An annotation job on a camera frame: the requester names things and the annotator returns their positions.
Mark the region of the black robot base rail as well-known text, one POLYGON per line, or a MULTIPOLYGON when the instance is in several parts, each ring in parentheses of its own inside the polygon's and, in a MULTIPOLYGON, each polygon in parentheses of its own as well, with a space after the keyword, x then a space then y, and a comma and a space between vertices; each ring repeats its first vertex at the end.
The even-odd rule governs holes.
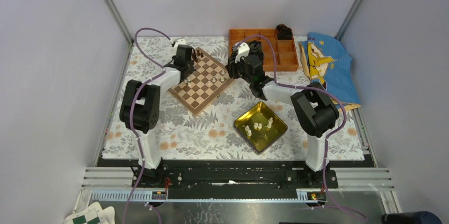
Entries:
POLYGON ((143 170, 135 162, 102 160, 87 168, 83 185, 140 190, 167 187, 169 199, 293 199, 297 189, 338 188, 336 173, 314 172, 304 161, 162 160, 143 170))

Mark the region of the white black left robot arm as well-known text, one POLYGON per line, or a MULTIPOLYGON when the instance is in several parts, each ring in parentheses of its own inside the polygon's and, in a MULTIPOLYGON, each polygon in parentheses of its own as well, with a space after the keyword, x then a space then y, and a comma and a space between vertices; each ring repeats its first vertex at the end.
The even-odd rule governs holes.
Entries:
POLYGON ((195 49, 175 44, 175 54, 163 70, 145 82, 130 80, 125 87, 119 118, 137 137, 139 176, 151 187, 164 182, 162 161, 157 149, 154 127, 159 120, 161 93, 179 85, 194 69, 195 49))

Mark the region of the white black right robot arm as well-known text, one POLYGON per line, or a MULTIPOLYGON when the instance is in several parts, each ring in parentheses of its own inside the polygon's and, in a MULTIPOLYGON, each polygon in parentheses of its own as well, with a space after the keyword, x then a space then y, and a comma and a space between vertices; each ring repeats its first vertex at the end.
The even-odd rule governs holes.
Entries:
POLYGON ((328 139, 344 126, 336 126, 340 112, 333 102, 335 97, 317 82, 307 86, 275 82, 265 75, 259 55, 232 55, 226 69, 231 78, 241 78, 248 83, 256 98, 294 107, 299 124, 308 136, 306 165, 310 169, 305 171, 303 179, 308 187, 317 188, 325 180, 323 170, 329 163, 328 139))

